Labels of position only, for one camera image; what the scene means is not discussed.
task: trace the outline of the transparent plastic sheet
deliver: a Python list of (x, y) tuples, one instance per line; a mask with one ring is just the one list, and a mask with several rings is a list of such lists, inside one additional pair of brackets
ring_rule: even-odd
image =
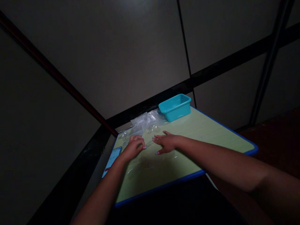
[[(123, 139), (123, 149), (126, 148), (126, 146), (129, 143), (130, 137), (132, 135), (139, 135), (143, 136), (145, 130), (147, 130), (147, 133), (151, 132), (160, 132), (159, 126), (163, 126), (168, 123), (166, 117), (164, 114), (161, 113), (161, 111), (157, 108), (150, 112), (145, 112), (144, 114), (134, 118), (131, 120), (132, 128), (130, 130), (122, 131), (122, 133), (119, 136), (119, 139)], [(153, 142), (149, 142), (146, 144), (147, 147), (149, 147)]]
[[(147, 134), (152, 132), (159, 133), (161, 132), (160, 127), (168, 123), (166, 117), (158, 108), (150, 111), (149, 113), (146, 112), (136, 117), (135, 119), (131, 120), (131, 122), (133, 124), (131, 129), (125, 130), (119, 135), (119, 139), (123, 139), (123, 149), (128, 145), (132, 135), (143, 136), (145, 131), (147, 131)], [(152, 147), (153, 144), (154, 142), (152, 140), (145, 143), (147, 149), (142, 151), (135, 159), (131, 161), (130, 169), (127, 172), (129, 179), (137, 176), (144, 169), (154, 169), (164, 160), (170, 160), (177, 157), (175, 151), (162, 155), (155, 155), (157, 148)]]

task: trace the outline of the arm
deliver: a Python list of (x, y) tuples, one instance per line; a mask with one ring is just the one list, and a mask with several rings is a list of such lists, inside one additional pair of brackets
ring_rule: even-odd
[(130, 137), (129, 144), (116, 158), (107, 174), (81, 208), (73, 225), (105, 223), (109, 210), (114, 203), (126, 164), (145, 148), (144, 139), (141, 136)]
[(155, 143), (163, 145), (156, 154), (178, 148), (206, 171), (252, 193), (273, 219), (300, 219), (300, 180), (231, 149), (165, 133), (166, 136), (153, 138)]

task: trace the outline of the wooden floor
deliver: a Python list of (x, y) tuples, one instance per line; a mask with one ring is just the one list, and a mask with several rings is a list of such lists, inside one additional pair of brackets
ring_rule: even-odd
[[(300, 108), (240, 132), (259, 147), (256, 159), (300, 179)], [(251, 224), (274, 224), (243, 191), (209, 174), (219, 191)]]

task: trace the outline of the hand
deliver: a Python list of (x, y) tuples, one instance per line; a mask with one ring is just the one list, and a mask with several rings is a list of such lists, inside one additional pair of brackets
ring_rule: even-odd
[(129, 143), (124, 151), (121, 153), (126, 161), (135, 158), (143, 149), (146, 149), (144, 139), (139, 135), (133, 135), (130, 137)]
[(173, 135), (168, 131), (164, 131), (166, 135), (155, 135), (152, 140), (154, 143), (160, 144), (163, 146), (161, 150), (156, 152), (156, 155), (161, 155), (163, 153), (169, 153), (176, 148), (176, 140), (178, 135)]

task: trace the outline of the wrist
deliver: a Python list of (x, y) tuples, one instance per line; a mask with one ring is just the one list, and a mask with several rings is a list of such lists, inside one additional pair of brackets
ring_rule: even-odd
[(126, 163), (128, 163), (130, 160), (129, 159), (127, 159), (127, 157), (124, 155), (124, 154), (120, 154), (117, 158), (116, 158), (116, 160), (115, 160), (115, 162), (116, 163), (118, 163), (118, 164), (126, 164)]
[(174, 146), (175, 148), (181, 149), (181, 143), (183, 142), (184, 136), (176, 135)]

